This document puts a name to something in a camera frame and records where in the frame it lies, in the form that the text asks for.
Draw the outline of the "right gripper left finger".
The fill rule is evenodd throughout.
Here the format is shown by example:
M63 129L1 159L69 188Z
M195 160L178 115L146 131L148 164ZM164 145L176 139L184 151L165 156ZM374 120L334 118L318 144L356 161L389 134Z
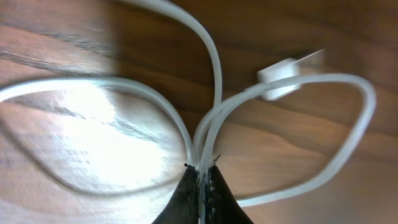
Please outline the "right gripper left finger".
M198 224L198 171L189 164L169 202L152 224Z

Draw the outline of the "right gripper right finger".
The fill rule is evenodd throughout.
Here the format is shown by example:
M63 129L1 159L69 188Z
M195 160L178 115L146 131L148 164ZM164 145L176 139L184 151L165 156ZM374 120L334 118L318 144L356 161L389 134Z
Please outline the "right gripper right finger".
M205 224L254 224L238 205L219 168L212 165L205 185Z

